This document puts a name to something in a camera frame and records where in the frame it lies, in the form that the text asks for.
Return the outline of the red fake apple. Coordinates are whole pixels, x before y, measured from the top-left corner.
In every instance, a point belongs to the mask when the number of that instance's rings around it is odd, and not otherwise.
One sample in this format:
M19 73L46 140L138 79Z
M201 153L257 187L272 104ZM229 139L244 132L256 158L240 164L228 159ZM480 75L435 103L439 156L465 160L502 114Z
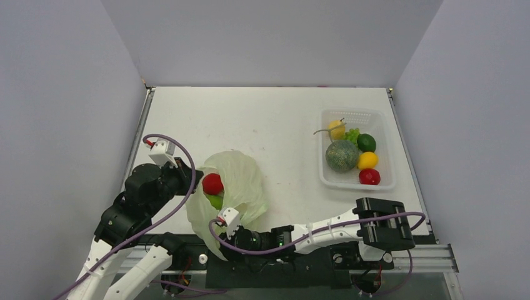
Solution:
M224 192L224 185L217 173L209 173L202 179L202 190L208 195L218 195Z
M359 183L365 185L379 185L381 182L380 173L373 168L362 169L359 172Z

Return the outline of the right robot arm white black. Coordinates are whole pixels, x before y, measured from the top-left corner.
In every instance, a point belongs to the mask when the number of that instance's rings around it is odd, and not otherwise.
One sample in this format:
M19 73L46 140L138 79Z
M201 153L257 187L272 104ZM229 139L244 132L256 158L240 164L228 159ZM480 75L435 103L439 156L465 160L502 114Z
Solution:
M357 265L368 267L385 253L414 248L413 231L425 218L421 212L407 212L399 201L363 197L356 200L356 207L338 216L266 232L245 228L239 211L227 207L208 228L228 261L255 257L286 263L321 248L356 242L352 258Z

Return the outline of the bumpy green custard apple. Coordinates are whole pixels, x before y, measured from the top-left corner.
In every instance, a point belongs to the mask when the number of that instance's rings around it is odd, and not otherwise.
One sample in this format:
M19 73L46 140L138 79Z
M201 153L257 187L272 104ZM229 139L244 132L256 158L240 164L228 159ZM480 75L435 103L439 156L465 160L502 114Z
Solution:
M223 208L224 193L220 192L219 194L205 194L206 198L210 202L211 206L218 211Z

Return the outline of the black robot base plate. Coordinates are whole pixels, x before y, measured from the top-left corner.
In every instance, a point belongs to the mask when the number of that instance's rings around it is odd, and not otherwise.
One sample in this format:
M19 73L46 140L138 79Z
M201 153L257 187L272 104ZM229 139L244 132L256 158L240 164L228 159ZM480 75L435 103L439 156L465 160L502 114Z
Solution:
M353 286L376 292L381 287L382 271L397 270L398 259L365 261L361 258L358 242L348 242L317 249L307 255L290 256L283 261L257 256L242 261L222 261L216 257L205 265L198 262L198 250L182 258L154 279L172 293L181 293L185 286L198 283L200 271L206 277L209 293L215 289L245 288L308 288L329 286L348 289Z

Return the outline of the light green plastic bag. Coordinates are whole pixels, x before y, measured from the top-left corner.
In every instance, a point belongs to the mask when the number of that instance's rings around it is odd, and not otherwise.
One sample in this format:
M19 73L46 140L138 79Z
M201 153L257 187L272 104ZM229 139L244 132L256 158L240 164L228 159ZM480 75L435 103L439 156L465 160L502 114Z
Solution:
M197 170L204 175L220 175L224 185L223 206L240 212L244 228L256 230L261 225L263 215L269 208L269 199L264 188L263 173L254 158L240 151L218 152L207 158ZM219 242L208 227L208 222L216 218L218 212L204 195L201 185L186 201L187 219L192 230L213 255L226 261L219 250Z

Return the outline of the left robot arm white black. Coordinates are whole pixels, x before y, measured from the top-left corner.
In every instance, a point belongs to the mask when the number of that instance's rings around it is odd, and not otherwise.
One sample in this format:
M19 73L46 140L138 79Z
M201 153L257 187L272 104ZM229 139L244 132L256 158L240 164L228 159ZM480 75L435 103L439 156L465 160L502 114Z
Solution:
M136 166L124 191L103 212L83 270L56 298L102 299L138 239L175 215L202 176L193 160L187 165L167 154Z

